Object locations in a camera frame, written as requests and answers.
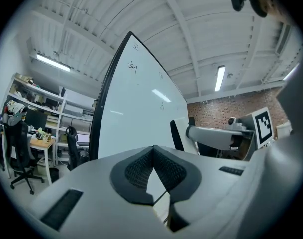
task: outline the computer monitor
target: computer monitor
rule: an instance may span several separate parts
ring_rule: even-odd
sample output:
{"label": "computer monitor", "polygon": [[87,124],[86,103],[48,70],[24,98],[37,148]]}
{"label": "computer monitor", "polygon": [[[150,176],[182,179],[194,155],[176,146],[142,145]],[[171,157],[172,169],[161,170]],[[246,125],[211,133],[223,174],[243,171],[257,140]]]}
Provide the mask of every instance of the computer monitor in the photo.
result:
{"label": "computer monitor", "polygon": [[77,134],[77,142],[89,143],[90,136],[86,134]]}
{"label": "computer monitor", "polygon": [[27,109],[25,123],[29,126],[33,126],[35,129],[42,128],[45,130],[47,120],[47,114],[32,109]]}

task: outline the whiteboard frame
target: whiteboard frame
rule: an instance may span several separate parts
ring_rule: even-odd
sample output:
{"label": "whiteboard frame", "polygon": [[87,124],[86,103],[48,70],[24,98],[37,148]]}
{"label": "whiteboard frame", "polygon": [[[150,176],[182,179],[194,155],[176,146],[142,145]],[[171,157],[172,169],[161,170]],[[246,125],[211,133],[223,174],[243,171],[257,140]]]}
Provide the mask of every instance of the whiteboard frame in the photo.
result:
{"label": "whiteboard frame", "polygon": [[161,66],[163,71],[168,75],[170,80],[173,82],[173,84],[176,86],[176,88],[179,90],[177,85],[174,83],[174,81],[171,79],[167,71],[164,69],[164,67],[160,64],[158,59],[150,52],[150,50],[139,40],[137,36],[135,36],[131,31],[127,33],[126,37],[122,41],[121,45],[119,46],[114,58],[111,61],[111,64],[108,68],[108,71],[105,75],[105,78],[103,80],[103,84],[101,86],[101,90],[99,93],[99,96],[97,98],[96,106],[95,106],[95,111],[93,115],[93,123],[92,123],[92,128],[91,128],[91,134],[90,134],[90,146],[89,146],[89,156],[90,160],[98,159],[98,146],[99,146],[99,138],[100,138],[100,132],[101,132],[101,121],[102,121],[102,116],[103,116],[103,111],[108,95],[108,91],[110,88],[110,84],[113,78],[113,75],[116,71],[118,62],[120,60],[120,57],[127,45],[127,42],[129,41],[130,37],[133,36],[139,41],[139,43],[152,55],[152,57],[158,62],[158,64]]}

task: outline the trash can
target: trash can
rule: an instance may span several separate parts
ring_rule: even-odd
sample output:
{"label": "trash can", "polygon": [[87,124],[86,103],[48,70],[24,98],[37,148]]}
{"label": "trash can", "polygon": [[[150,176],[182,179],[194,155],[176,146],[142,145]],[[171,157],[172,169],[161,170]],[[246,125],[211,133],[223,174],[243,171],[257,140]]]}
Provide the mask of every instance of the trash can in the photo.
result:
{"label": "trash can", "polygon": [[57,168],[51,167],[50,168],[50,176],[51,176],[52,183],[57,181],[60,178],[59,170]]}

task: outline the red brick wall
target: red brick wall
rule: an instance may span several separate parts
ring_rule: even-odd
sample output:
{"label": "red brick wall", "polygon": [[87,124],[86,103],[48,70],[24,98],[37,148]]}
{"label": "red brick wall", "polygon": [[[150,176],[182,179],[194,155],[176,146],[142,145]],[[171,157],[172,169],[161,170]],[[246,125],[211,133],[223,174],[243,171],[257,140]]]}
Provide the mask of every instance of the red brick wall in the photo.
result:
{"label": "red brick wall", "polygon": [[188,104],[188,114],[195,117],[196,126],[225,129],[230,117],[240,117],[267,106],[274,131],[287,122],[287,117],[276,95],[280,88],[209,100],[206,104]]}

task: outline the ceiling light fixture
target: ceiling light fixture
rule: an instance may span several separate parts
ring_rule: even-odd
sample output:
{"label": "ceiling light fixture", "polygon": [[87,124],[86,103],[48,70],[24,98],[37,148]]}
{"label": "ceiling light fixture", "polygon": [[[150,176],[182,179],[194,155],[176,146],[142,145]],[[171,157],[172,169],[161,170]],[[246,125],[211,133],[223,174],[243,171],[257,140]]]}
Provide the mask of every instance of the ceiling light fixture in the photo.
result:
{"label": "ceiling light fixture", "polygon": [[298,66],[299,66],[299,63],[288,73],[287,76],[284,77],[283,81],[288,80],[290,78],[290,76],[292,75],[293,71],[295,71]]}
{"label": "ceiling light fixture", "polygon": [[47,58],[47,57],[44,57],[44,56],[41,55],[41,54],[36,54],[36,58],[37,58],[38,60],[40,60],[40,61],[46,63],[46,64],[49,64],[49,65],[51,65],[51,66],[55,66],[55,67],[57,67],[57,68],[59,68],[59,69],[62,69],[62,70],[64,70],[64,71],[69,72],[69,71],[71,70],[71,68],[70,68],[69,66],[66,66],[66,65],[63,65],[63,64],[61,64],[61,63],[58,63],[58,62],[56,62],[56,61],[54,61],[54,60],[51,60],[51,59],[49,59],[49,58]]}
{"label": "ceiling light fixture", "polygon": [[166,102],[171,102],[171,100],[169,98],[167,98],[164,94],[162,94],[159,90],[152,90],[153,93],[155,93],[158,97],[160,97],[162,100],[166,101]]}
{"label": "ceiling light fixture", "polygon": [[215,91],[219,91],[221,88],[224,73],[225,73],[225,66],[219,66],[217,69],[218,69],[218,73],[217,73]]}

